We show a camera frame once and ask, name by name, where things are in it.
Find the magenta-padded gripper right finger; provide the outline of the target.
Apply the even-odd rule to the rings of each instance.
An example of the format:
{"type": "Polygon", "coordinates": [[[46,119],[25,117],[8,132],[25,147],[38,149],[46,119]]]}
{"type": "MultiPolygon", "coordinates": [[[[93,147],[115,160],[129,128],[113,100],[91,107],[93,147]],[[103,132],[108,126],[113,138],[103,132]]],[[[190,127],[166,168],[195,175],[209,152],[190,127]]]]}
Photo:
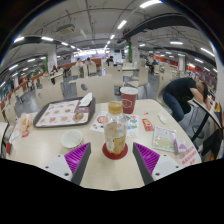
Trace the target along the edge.
{"type": "Polygon", "coordinates": [[[158,154],[138,143],[133,144],[133,154],[145,185],[182,169],[169,155],[158,154]]]}

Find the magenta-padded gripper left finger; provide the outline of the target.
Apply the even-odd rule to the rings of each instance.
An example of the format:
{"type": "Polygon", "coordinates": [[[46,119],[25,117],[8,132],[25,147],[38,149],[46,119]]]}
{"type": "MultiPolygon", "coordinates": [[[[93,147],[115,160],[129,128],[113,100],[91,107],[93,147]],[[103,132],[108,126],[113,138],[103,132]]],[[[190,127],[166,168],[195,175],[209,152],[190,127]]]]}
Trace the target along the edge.
{"type": "Polygon", "coordinates": [[[66,155],[58,154],[43,169],[79,185],[91,154],[91,143],[86,143],[66,155]]]}

